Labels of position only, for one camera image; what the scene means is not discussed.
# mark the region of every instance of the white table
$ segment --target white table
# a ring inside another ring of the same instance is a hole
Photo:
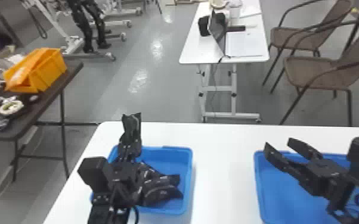
[[[244,7],[253,6],[261,10],[259,0],[247,0],[244,1]],[[237,63],[255,63],[267,61],[270,58],[267,50],[266,34],[264,30],[262,14],[253,15],[250,17],[240,18],[238,20],[231,20],[230,23],[233,26],[245,25],[247,29],[253,30],[260,36],[259,43],[250,43],[251,45],[258,44],[262,46],[263,54],[258,57],[233,57],[223,58],[221,63],[232,64],[232,71],[229,74],[232,78],[231,86],[208,86],[209,78],[213,74],[213,65],[217,64],[222,57],[221,50],[212,36],[201,36],[199,33],[199,26],[197,24],[200,17],[210,15],[212,9],[208,2],[202,2],[199,4],[195,17],[193,19],[191,28],[189,30],[188,38],[182,49],[181,56],[179,58],[180,64],[195,64],[198,67],[198,74],[201,77],[201,84],[199,86],[199,103],[202,111],[203,121],[206,121],[206,117],[229,117],[229,118],[243,118],[243,119],[260,119],[259,114],[246,114],[236,113],[236,94],[237,94]],[[205,64],[206,68],[202,71],[201,65]],[[230,113],[212,113],[206,112],[206,96],[208,91],[229,91],[231,92],[231,112]]]
[[[98,127],[44,224],[87,223],[91,189],[78,175],[78,167],[86,157],[107,157],[122,133],[121,122],[106,122]],[[359,127],[143,123],[144,145],[190,147],[194,170],[193,199],[188,211],[182,216],[141,213],[140,224],[260,224],[255,151],[262,150],[266,141],[277,149],[288,150],[287,140],[294,137],[323,153],[346,154],[356,136]],[[131,212],[128,223],[133,222]]]

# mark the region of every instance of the chair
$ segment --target chair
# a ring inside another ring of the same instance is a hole
[[[271,46],[275,46],[278,50],[277,57],[274,60],[273,64],[271,65],[266,77],[264,78],[263,84],[265,85],[268,78],[270,77],[271,72],[273,71],[274,67],[276,66],[276,63],[278,62],[278,59],[280,58],[282,52],[284,49],[294,49],[295,42],[301,37],[306,36],[309,34],[315,33],[315,28],[321,27],[321,26],[332,26],[336,25],[342,22],[342,20],[348,15],[348,13],[352,10],[352,1],[351,0],[337,0],[334,6],[331,8],[329,13],[325,16],[323,21],[319,24],[316,24],[314,26],[307,27],[303,29],[303,32],[301,32],[302,29],[296,29],[296,28],[289,28],[289,27],[282,27],[282,24],[284,22],[285,17],[288,15],[289,12],[292,10],[295,10],[297,8],[319,2],[324,0],[312,0],[308,2],[304,2],[299,5],[295,5],[294,7],[288,9],[284,15],[282,16],[280,23],[278,24],[278,27],[275,27],[271,29],[271,43],[268,47],[268,50],[270,50]],[[313,53],[313,56],[320,57],[320,51],[318,50],[319,47],[324,44],[324,42],[327,40],[327,38],[333,33],[334,29],[329,29],[326,32],[323,32],[319,35],[312,35],[309,38],[306,38],[299,46],[298,50],[303,51],[311,51]],[[293,38],[290,38],[295,32],[298,32],[298,35],[295,35]]]
[[[326,26],[317,29],[315,33],[322,33],[340,26],[357,23],[359,23],[359,20]],[[312,35],[314,34],[306,35],[296,42],[291,55],[284,59],[284,68],[276,81],[277,84],[285,72],[288,81],[298,90],[298,97],[282,118],[280,125],[286,121],[307,89],[323,89],[346,92],[348,100],[348,125],[352,126],[352,92],[349,90],[349,86],[359,79],[359,38],[356,39],[338,60],[293,56],[298,45]]]

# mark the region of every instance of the orange crate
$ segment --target orange crate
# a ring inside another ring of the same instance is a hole
[[[14,86],[8,86],[6,90],[13,92],[38,92],[46,90],[53,82],[67,70],[60,49],[40,48],[31,52],[14,67],[4,73],[4,79],[8,83],[11,78],[22,68],[25,74],[23,81]]]

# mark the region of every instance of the gray floor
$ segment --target gray floor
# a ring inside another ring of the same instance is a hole
[[[261,0],[267,33],[277,25],[287,8],[299,2],[302,0],[282,0],[281,4],[273,0]],[[330,3],[315,4],[309,9],[291,13],[285,25],[302,27],[318,22],[330,6]],[[85,68],[67,87],[66,119],[102,122],[119,120],[122,113],[141,111],[145,122],[200,122],[197,99],[199,78],[196,68],[178,64],[196,8],[197,4],[163,7],[161,16],[157,8],[150,5],[143,16],[131,17],[134,26],[131,29],[122,29],[127,33],[128,41],[113,42],[112,50],[117,61],[85,61]],[[69,19],[63,23],[70,34],[79,33]],[[322,47],[322,55],[337,58],[349,31],[348,27],[335,31]],[[38,40],[32,43],[26,51],[40,46],[59,47],[63,43],[55,30],[51,30],[49,36],[46,41]],[[269,65],[270,62],[239,66],[237,109],[239,112],[259,112],[262,114],[263,124],[276,124],[295,99],[296,92],[286,79],[283,79],[275,93],[270,95],[268,90],[274,77],[262,88],[261,82]],[[280,69],[279,63],[274,74]],[[218,74],[225,74],[227,70],[228,67],[220,66]],[[216,77],[218,85],[229,81],[226,75]],[[352,90],[354,123],[359,126],[359,81],[352,86]],[[211,99],[210,95],[207,103],[210,110],[230,109],[229,95],[216,94]],[[331,92],[310,91],[290,116],[287,125],[345,126],[345,100],[344,93],[333,99]],[[58,119],[58,101],[53,103],[43,119]],[[213,119],[209,122],[250,123]],[[71,169],[94,130],[93,127],[68,129],[68,158]],[[36,153],[59,155],[60,136],[57,129],[45,128],[43,136]],[[0,197],[0,223],[42,223],[64,181],[61,163],[30,161],[19,173],[17,182]]]

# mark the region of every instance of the blue plastic tray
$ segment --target blue plastic tray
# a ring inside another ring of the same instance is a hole
[[[294,161],[307,162],[299,154],[281,153]],[[334,160],[343,167],[350,166],[345,155],[325,154],[324,158]],[[296,179],[271,165],[262,151],[255,153],[254,160],[260,217],[265,224],[339,224],[326,212],[326,199],[307,193]],[[347,209],[353,216],[358,215],[359,207],[353,202],[353,197]]]
[[[140,212],[180,215],[188,207],[191,178],[192,150],[180,147],[142,147],[142,154],[137,161],[144,161],[165,175],[179,174],[181,182],[178,189],[184,194],[183,199],[173,199],[156,207],[138,206]],[[117,157],[117,145],[112,149],[107,161],[111,163]]]

